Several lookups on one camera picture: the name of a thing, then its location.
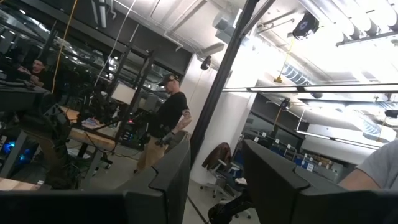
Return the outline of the black rig post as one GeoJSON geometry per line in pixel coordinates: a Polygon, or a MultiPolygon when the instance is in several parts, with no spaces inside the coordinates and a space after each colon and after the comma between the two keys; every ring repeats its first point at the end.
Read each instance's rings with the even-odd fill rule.
{"type": "Polygon", "coordinates": [[[276,0],[267,0],[260,7],[260,9],[255,12],[254,10],[258,2],[259,0],[247,0],[243,7],[243,11],[236,23],[236,28],[228,44],[226,53],[210,88],[208,97],[205,101],[195,129],[193,130],[193,134],[190,140],[191,166],[194,165],[195,159],[200,151],[201,145],[203,144],[206,130],[215,111],[217,102],[221,96],[222,89],[226,84],[227,77],[231,71],[231,67],[236,58],[243,38],[260,20],[260,18],[268,11],[268,9],[276,2],[276,0]]]}

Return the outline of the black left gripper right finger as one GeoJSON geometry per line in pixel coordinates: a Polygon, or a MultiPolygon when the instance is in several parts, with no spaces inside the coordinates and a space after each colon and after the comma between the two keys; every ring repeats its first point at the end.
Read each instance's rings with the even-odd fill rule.
{"type": "Polygon", "coordinates": [[[252,140],[242,154],[261,224],[398,224],[398,192],[346,190],[252,140]]]}

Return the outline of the standing person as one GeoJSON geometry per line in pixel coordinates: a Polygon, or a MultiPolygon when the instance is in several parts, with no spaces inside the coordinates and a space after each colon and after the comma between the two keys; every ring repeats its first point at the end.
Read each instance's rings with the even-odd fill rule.
{"type": "Polygon", "coordinates": [[[158,84],[164,87],[169,97],[151,117],[148,126],[149,142],[144,146],[135,174],[154,165],[163,158],[174,135],[192,122],[185,94],[180,91],[180,78],[174,74],[165,75],[158,84]]]}

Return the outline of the person with bare forearm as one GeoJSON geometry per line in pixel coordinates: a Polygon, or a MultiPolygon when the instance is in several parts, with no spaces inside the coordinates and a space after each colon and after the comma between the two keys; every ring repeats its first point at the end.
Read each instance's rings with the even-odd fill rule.
{"type": "Polygon", "coordinates": [[[339,186],[347,190],[398,191],[398,139],[374,151],[339,186]]]}

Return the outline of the white office chair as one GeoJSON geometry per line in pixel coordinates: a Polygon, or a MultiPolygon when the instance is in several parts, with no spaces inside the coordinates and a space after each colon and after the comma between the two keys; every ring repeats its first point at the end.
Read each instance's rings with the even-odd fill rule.
{"type": "Polygon", "coordinates": [[[215,168],[210,170],[206,169],[207,174],[210,174],[216,179],[215,183],[206,183],[201,185],[200,189],[211,189],[213,198],[217,198],[217,196],[221,194],[223,197],[220,199],[219,203],[227,204],[236,197],[240,196],[243,191],[244,185],[241,185],[235,181],[235,175],[237,171],[241,170],[242,168],[235,164],[232,159],[229,164],[219,160],[219,163],[215,168]]]}

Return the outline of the white structural column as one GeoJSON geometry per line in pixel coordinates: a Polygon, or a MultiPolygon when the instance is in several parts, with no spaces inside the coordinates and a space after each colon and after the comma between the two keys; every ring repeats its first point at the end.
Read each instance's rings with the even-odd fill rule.
{"type": "MultiPolygon", "coordinates": [[[[250,87],[258,80],[258,69],[255,67],[255,53],[240,49],[232,66],[232,73],[227,79],[227,87],[250,87]]],[[[210,68],[200,69],[201,62],[193,56],[181,84],[181,90],[187,97],[192,122],[185,128],[192,133],[198,126],[200,113],[209,95],[217,71],[210,68]]],[[[198,184],[215,182],[215,178],[202,167],[210,152],[220,143],[227,142],[234,150],[246,119],[254,103],[254,93],[222,93],[211,121],[205,133],[205,139],[194,160],[190,179],[198,184]]]]}

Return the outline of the wooden workstation table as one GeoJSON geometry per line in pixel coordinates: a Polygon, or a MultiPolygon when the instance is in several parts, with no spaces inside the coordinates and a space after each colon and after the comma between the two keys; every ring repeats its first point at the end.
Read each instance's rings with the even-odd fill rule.
{"type": "Polygon", "coordinates": [[[97,132],[95,126],[78,124],[79,112],[64,106],[61,109],[71,122],[69,140],[80,144],[80,146],[74,147],[76,149],[75,159],[81,167],[86,167],[82,171],[80,189],[87,189],[91,178],[102,165],[106,170],[111,168],[113,161],[108,158],[108,155],[115,149],[116,144],[112,137],[97,132]]]}

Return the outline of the black linear ceiling light rail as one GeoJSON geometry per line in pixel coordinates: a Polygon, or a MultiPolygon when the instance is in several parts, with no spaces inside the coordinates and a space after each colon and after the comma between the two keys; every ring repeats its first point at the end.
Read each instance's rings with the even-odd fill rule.
{"type": "Polygon", "coordinates": [[[398,93],[398,83],[224,88],[236,93],[398,93]]]}

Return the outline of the blue storage bin shelf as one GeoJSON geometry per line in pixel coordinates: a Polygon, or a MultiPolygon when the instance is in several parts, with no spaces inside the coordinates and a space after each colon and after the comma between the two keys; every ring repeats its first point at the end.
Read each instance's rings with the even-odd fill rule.
{"type": "Polygon", "coordinates": [[[300,149],[297,150],[293,145],[284,143],[280,139],[272,138],[267,133],[242,133],[240,135],[234,157],[241,165],[243,165],[241,150],[243,149],[244,140],[252,140],[301,168],[314,172],[335,183],[343,177],[346,170],[344,164],[340,162],[307,151],[301,151],[300,149]]]}

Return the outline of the brown jacket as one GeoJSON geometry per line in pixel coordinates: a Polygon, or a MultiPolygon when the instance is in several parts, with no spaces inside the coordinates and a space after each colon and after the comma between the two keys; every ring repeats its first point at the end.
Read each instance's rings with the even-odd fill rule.
{"type": "Polygon", "coordinates": [[[207,170],[210,170],[217,166],[219,160],[229,164],[231,159],[232,153],[229,144],[227,142],[222,142],[209,153],[201,166],[207,170]]]}

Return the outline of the white lit screen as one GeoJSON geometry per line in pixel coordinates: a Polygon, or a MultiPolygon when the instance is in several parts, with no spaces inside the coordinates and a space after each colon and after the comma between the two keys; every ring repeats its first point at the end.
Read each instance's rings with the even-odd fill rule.
{"type": "Polygon", "coordinates": [[[111,94],[111,98],[129,105],[134,97],[136,90],[118,82],[111,94]]]}

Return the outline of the seated person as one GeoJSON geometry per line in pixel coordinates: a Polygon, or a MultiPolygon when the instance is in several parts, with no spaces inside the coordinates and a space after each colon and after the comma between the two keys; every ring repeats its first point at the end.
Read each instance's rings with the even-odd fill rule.
{"type": "Polygon", "coordinates": [[[45,63],[41,58],[33,61],[31,68],[20,66],[18,71],[30,75],[30,82],[48,91],[53,91],[53,75],[45,70],[45,63]]]}

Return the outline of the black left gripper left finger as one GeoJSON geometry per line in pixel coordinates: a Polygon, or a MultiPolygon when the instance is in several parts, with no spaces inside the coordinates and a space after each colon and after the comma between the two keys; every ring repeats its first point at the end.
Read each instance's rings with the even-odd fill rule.
{"type": "Polygon", "coordinates": [[[118,224],[182,224],[190,176],[190,143],[182,141],[117,189],[125,214],[118,224]]]}

